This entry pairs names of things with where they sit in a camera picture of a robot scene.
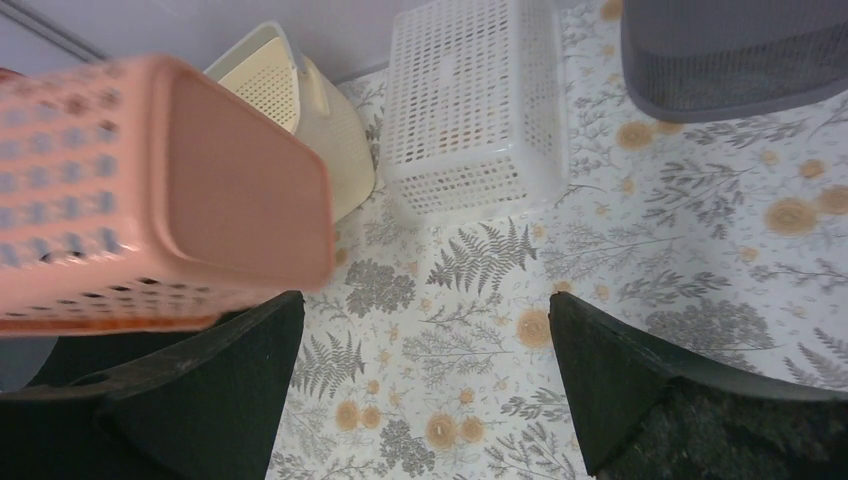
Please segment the grey mesh waste bin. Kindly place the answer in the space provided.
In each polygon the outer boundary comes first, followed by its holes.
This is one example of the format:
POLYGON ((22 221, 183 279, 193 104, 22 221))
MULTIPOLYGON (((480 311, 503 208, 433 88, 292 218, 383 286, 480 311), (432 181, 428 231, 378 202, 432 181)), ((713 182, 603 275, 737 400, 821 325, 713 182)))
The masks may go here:
POLYGON ((847 4, 626 1, 624 81, 647 115, 703 123, 779 112, 847 89, 847 4))

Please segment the white perforated plastic basket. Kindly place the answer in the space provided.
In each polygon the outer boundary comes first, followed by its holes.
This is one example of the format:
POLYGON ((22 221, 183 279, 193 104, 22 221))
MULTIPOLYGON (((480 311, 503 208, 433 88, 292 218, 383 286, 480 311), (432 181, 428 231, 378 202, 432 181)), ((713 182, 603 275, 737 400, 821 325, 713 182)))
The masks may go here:
POLYGON ((551 1, 432 1, 397 15, 379 171, 400 220, 478 222, 564 196, 559 27, 551 1))

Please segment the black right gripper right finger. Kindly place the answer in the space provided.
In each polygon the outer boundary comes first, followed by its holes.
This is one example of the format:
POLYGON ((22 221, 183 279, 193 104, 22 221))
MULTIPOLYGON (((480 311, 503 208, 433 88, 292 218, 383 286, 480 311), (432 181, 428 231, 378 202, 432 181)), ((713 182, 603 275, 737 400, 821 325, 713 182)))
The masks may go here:
POLYGON ((549 324, 587 473, 598 479, 843 479, 847 396, 731 367, 569 293, 549 324))

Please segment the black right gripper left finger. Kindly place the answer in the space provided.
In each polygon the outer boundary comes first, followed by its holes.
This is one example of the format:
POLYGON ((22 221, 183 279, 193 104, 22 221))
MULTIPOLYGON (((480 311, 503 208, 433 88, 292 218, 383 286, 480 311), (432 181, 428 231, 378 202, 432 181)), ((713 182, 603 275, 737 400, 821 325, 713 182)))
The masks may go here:
POLYGON ((296 291, 192 333, 62 337, 1 397, 5 479, 261 479, 304 327, 296 291))

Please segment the cream plastic storage basket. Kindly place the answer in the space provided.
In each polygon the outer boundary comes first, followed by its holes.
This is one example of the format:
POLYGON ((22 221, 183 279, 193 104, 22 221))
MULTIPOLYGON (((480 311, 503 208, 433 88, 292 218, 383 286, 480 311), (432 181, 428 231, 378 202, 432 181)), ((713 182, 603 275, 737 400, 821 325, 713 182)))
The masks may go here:
POLYGON ((324 162, 339 221, 373 192, 376 173, 365 128, 351 102, 281 26, 264 22, 204 73, 294 135, 324 162))

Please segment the pink plastic basket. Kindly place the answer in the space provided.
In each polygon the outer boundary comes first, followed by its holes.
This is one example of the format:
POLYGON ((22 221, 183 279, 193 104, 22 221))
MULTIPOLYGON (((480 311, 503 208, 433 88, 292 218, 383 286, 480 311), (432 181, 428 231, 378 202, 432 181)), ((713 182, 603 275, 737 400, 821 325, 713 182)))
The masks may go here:
POLYGON ((1 83, 4 337, 195 331, 334 268, 326 167, 168 55, 1 83))

